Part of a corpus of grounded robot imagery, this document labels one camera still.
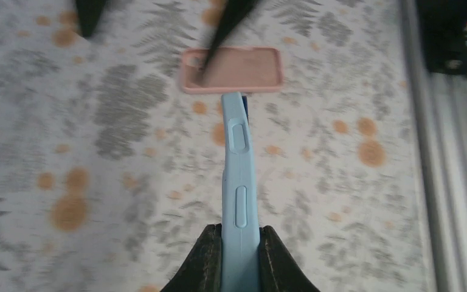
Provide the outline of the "black phone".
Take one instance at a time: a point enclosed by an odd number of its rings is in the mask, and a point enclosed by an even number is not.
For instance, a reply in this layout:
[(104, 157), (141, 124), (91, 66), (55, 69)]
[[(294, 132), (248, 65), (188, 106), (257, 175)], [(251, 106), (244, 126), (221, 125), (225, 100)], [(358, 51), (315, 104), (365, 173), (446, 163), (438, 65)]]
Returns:
[(261, 291), (260, 231), (254, 148), (241, 93), (222, 95), (225, 162), (222, 179), (221, 291)]

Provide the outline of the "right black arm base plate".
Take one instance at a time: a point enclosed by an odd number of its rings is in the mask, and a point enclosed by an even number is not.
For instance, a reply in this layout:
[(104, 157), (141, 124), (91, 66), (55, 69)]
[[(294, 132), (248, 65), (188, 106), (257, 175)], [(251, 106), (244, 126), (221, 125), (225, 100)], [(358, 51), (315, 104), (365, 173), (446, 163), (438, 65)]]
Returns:
[(427, 70), (467, 77), (467, 1), (415, 2)]

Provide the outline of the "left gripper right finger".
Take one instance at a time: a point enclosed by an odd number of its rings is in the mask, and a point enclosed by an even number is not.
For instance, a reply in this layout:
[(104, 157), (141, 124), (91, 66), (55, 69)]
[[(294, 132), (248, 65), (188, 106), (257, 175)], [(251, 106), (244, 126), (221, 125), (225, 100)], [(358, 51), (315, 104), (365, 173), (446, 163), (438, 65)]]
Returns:
[(272, 226), (260, 228), (260, 236), (258, 257), (262, 291), (319, 292)]

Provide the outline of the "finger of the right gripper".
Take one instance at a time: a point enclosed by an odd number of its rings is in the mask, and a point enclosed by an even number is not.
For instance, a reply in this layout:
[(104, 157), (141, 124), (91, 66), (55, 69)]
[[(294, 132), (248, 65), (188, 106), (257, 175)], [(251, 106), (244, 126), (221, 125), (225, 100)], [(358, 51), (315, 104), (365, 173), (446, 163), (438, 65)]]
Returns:
[(78, 25), (83, 38), (92, 37), (105, 11), (107, 3), (107, 0), (74, 1)]
[(201, 66), (201, 76), (204, 77), (206, 71), (220, 46), (227, 40), (232, 32), (247, 18), (258, 6), (258, 0), (230, 0), (226, 2), (223, 14), (218, 23), (218, 27), (213, 34), (208, 46), (207, 54)]

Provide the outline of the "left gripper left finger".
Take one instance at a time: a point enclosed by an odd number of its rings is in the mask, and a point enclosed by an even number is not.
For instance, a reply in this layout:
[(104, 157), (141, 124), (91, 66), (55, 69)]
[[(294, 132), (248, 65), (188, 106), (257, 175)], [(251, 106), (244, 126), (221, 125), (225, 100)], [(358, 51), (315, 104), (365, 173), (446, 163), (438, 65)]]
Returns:
[(219, 292), (221, 287), (221, 224), (207, 225), (188, 256), (161, 292)]

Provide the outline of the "pink phone case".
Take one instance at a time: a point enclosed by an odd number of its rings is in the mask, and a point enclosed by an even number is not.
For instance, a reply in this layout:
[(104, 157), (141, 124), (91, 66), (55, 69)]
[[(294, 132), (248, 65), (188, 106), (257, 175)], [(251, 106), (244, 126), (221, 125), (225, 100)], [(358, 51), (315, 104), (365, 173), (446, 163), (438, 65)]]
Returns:
[(277, 92), (284, 84), (282, 56), (274, 47), (221, 47), (204, 74), (207, 49), (181, 55), (178, 84), (187, 94)]

